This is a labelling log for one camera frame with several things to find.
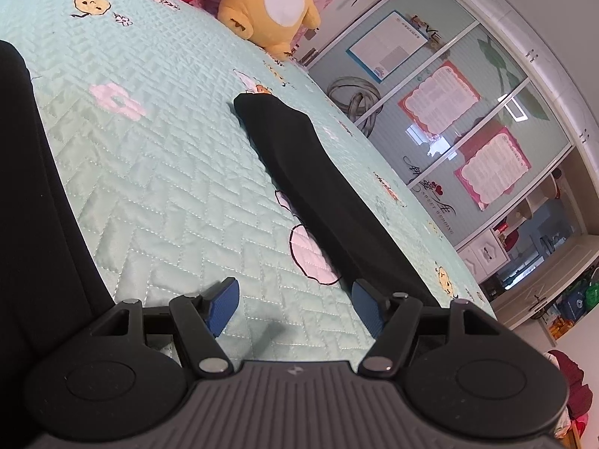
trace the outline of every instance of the bed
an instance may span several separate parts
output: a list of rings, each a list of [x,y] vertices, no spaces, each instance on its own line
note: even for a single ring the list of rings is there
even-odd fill
[[[0,39],[27,62],[62,183],[116,302],[164,305],[232,276],[240,306],[219,343],[235,363],[356,363],[372,345],[232,111],[239,93],[266,91],[311,118],[442,306],[459,296],[492,313],[423,207],[303,70],[178,0],[94,1],[82,11],[81,0],[0,0]]]

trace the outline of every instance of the logo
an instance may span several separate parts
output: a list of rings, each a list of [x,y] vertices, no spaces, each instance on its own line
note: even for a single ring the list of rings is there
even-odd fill
[[[409,157],[404,157],[404,163],[414,177],[420,175],[420,167],[412,164]],[[424,201],[426,201],[426,204],[423,205],[427,208],[429,214],[431,214],[432,217],[436,216],[445,227],[445,230],[450,235],[453,235],[453,228],[447,222],[446,215],[457,216],[457,214],[455,208],[451,204],[441,200],[441,196],[443,195],[443,187],[441,184],[437,184],[433,181],[421,180],[412,188],[412,192],[415,195],[422,196]]]
[[[304,369],[301,366],[294,366],[293,368],[289,368],[287,373],[293,376],[300,375],[304,372]]]

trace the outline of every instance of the black pant leg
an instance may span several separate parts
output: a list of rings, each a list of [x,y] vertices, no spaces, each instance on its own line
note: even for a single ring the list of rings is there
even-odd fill
[[[114,302],[68,204],[25,62],[2,41],[0,127],[0,445],[17,447],[34,430],[20,400],[28,369]]]
[[[320,144],[310,118],[269,94],[240,94],[235,111],[304,224],[350,284],[405,292],[438,306],[410,261]]]

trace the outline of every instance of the red cloth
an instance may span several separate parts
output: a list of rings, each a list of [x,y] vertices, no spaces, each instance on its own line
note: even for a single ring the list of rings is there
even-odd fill
[[[505,237],[505,251],[510,251],[513,247],[516,246],[516,243],[518,241],[518,238],[520,238],[520,233],[518,233],[518,230],[514,230],[512,231],[509,235],[507,235]]]
[[[578,435],[582,435],[585,432],[586,426],[589,423],[589,414],[584,414],[582,417],[578,417],[574,420],[576,423],[576,429],[578,429]]]
[[[570,418],[579,418],[589,411],[593,401],[593,392],[589,385],[582,384],[585,372],[563,352],[557,349],[552,349],[549,352],[557,358],[559,370],[570,385],[570,396],[568,397]]]

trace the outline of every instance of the printed paper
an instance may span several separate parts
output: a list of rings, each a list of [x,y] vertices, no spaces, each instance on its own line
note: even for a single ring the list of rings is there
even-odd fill
[[[381,82],[427,41],[398,12],[392,12],[347,52]]]
[[[516,139],[503,127],[455,175],[483,211],[530,168]]]
[[[429,137],[444,132],[480,100],[463,74],[445,61],[398,104]]]

